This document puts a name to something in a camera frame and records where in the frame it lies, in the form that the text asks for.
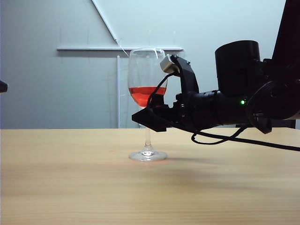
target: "white shelf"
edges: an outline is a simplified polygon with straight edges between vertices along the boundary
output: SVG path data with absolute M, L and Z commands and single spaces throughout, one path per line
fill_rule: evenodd
M 139 47 L 123 47 L 125 51 L 131 51 L 137 48 Z M 184 51 L 183 48 L 179 48 L 179 47 L 166 47 L 161 49 L 163 49 L 164 51 L 176 51 L 176 52 Z M 88 47 L 88 46 L 82 46 L 82 47 L 59 46 L 57 47 L 57 51 L 122 51 L 122 49 L 120 47 L 102 48 L 102 47 Z

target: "red liquid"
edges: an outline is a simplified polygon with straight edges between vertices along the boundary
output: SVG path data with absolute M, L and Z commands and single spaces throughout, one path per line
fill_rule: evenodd
M 134 101 L 140 106 L 140 107 L 146 107 L 147 101 L 152 94 L 152 92 L 155 90 L 156 87 L 134 87 L 129 88 L 129 92 L 134 99 Z M 160 87 L 157 90 L 157 94 L 164 95 L 165 94 L 165 87 Z

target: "glass base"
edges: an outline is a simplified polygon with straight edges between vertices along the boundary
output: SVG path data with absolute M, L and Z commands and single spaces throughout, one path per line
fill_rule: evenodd
M 152 146 L 145 146 L 142 151 L 131 153 L 129 158 L 141 162 L 158 161 L 167 158 L 167 154 L 162 151 L 155 151 Z

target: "black cable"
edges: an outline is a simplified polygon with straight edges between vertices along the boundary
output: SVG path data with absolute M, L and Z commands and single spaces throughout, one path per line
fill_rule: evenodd
M 191 137 L 192 141 L 197 143 L 197 144 L 206 144 L 206 145 L 214 145 L 214 144 L 220 144 L 223 142 L 227 142 L 230 141 L 232 138 L 237 137 L 240 133 L 242 133 L 245 129 L 247 129 L 249 126 L 245 125 L 243 127 L 241 127 L 240 129 L 238 129 L 233 135 L 231 135 L 230 137 L 227 137 L 221 141 L 217 141 L 217 142 L 211 142 L 211 143 L 206 143 L 206 142 L 199 142 L 196 141 L 195 137 L 197 136 L 197 133 L 194 133 Z
M 257 140 L 250 140 L 250 139 L 237 138 L 237 137 L 229 137 L 229 136 L 223 136 L 223 135 L 213 135 L 213 134 L 208 134 L 208 133 L 205 133 L 205 132 L 198 132 L 197 134 L 205 136 L 205 137 L 211 137 L 211 138 L 217 138 L 217 139 L 228 139 L 228 140 L 233 141 L 233 142 L 257 144 L 257 145 L 262 145 L 262 146 L 267 146 L 267 147 L 272 147 L 272 148 L 278 148 L 278 149 L 300 151 L 300 147 L 289 146 L 289 145 L 275 144 L 275 143 L 269 143 L 269 142 L 261 142 L 261 141 L 257 141 Z
M 148 101 L 147 101 L 147 107 L 150 106 L 150 102 L 151 102 L 153 96 L 156 94 L 156 92 L 157 92 L 158 89 L 160 88 L 160 86 L 166 81 L 166 79 L 168 79 L 168 77 L 173 76 L 174 74 L 175 74 L 175 73 L 168 74 L 168 75 L 166 75 L 166 76 L 162 79 L 162 81 L 158 84 L 158 86 L 154 89 L 154 91 L 153 91 L 153 92 L 151 93 L 151 95 L 149 96 Z

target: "white rod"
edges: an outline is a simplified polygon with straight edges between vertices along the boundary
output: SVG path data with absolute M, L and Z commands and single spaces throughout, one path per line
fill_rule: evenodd
M 102 18 L 102 20 L 103 20 L 103 22 L 105 23 L 105 25 L 106 25 L 106 27 L 107 27 L 107 29 L 108 29 L 108 31 L 110 32 L 110 34 L 111 34 L 111 36 L 112 36 L 112 38 L 114 39 L 114 41 L 119 45 L 119 43 L 118 43 L 118 40 L 117 40 L 117 38 L 116 38 L 116 36 L 113 34 L 113 31 L 112 31 L 112 29 L 110 28 L 110 26 L 108 25 L 108 23 L 107 23 L 107 21 L 106 21 L 106 19 L 104 18 L 104 16 L 103 16 L 103 13 L 101 12 L 101 10 L 100 10 L 100 8 L 97 6 L 97 4 L 95 3 L 95 0 L 91 0 L 92 2 L 93 2 L 93 4 L 94 4 L 94 6 L 95 6 L 95 8 L 97 9 L 97 11 L 98 11 L 98 13 L 99 13 L 99 15 L 101 16 L 101 18 Z
M 121 124 L 121 80 L 120 80 L 120 56 L 117 55 L 117 96 L 118 96 L 118 128 Z
M 137 48 L 139 47 L 123 47 L 125 51 L 131 51 Z M 164 51 L 177 51 L 177 52 L 184 51 L 184 49 L 180 47 L 163 47 L 161 49 L 163 49 Z M 57 51 L 122 51 L 122 49 L 119 47 L 102 48 L 102 47 L 88 47 L 88 46 L 82 46 L 82 47 L 59 46 L 57 47 Z

